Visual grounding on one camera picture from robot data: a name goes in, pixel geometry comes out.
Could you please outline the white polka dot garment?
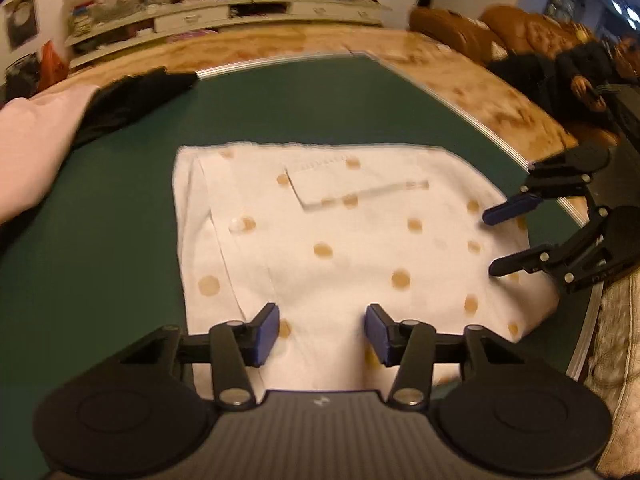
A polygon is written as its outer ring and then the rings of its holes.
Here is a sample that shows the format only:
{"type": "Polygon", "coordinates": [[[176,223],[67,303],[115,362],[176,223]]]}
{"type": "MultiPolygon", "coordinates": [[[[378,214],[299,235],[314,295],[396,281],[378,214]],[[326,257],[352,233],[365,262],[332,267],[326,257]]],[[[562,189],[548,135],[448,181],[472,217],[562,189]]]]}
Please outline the white polka dot garment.
{"type": "Polygon", "coordinates": [[[555,310],[550,278],[491,278],[529,245],[521,220],[486,228],[502,193],[441,148],[232,144],[182,148],[172,176],[186,324],[204,334],[280,309],[257,393],[387,392],[363,333],[369,304],[445,334],[480,324],[517,341],[555,310]]]}

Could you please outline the brown leather sofa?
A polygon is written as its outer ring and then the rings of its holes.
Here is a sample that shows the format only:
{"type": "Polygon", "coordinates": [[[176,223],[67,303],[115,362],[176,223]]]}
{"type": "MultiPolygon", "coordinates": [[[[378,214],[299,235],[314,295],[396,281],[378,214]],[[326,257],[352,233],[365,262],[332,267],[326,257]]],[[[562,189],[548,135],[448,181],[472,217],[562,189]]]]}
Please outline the brown leather sofa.
{"type": "Polygon", "coordinates": [[[637,39],[598,39],[581,24],[557,22],[506,4],[490,6],[480,20],[497,36],[483,62],[496,74],[541,65],[568,86],[574,81],[593,87],[639,81],[637,39]]]}

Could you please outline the black garment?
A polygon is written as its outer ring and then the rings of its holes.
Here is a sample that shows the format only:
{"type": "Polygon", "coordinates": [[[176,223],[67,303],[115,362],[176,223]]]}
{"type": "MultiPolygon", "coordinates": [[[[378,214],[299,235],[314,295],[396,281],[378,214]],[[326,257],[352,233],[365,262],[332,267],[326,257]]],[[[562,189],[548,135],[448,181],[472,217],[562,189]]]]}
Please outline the black garment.
{"type": "Polygon", "coordinates": [[[195,72],[171,73],[159,67],[108,84],[91,98],[70,149],[77,150],[135,124],[190,91],[199,81],[195,72]]]}

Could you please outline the pink garment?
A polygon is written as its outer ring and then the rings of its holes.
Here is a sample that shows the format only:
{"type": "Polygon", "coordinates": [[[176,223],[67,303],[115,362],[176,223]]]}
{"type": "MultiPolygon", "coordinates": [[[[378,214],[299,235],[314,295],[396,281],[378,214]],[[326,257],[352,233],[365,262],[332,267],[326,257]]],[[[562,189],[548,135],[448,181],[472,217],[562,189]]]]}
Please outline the pink garment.
{"type": "Polygon", "coordinates": [[[1,110],[0,218],[7,222],[49,192],[86,109],[99,87],[16,98],[1,110]]]}

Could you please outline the orange plastic bag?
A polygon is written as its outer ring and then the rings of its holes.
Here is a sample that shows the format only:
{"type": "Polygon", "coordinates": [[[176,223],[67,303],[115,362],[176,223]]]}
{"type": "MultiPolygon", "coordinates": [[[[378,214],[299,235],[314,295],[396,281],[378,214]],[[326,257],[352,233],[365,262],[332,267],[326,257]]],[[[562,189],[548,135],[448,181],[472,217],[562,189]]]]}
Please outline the orange plastic bag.
{"type": "Polygon", "coordinates": [[[40,79],[38,90],[43,91],[64,80],[68,66],[54,50],[53,41],[47,41],[41,50],[40,79]]]}

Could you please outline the white TV cabinet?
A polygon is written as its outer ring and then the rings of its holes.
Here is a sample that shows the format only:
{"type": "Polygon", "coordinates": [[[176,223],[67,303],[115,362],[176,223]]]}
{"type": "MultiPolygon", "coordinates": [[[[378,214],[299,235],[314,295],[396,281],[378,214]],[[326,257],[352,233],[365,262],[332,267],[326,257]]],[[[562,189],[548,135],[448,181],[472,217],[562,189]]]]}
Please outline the white TV cabinet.
{"type": "Polygon", "coordinates": [[[390,9],[370,0],[189,0],[149,6],[65,39],[72,72],[144,44],[196,30],[273,23],[381,26],[390,9]]]}

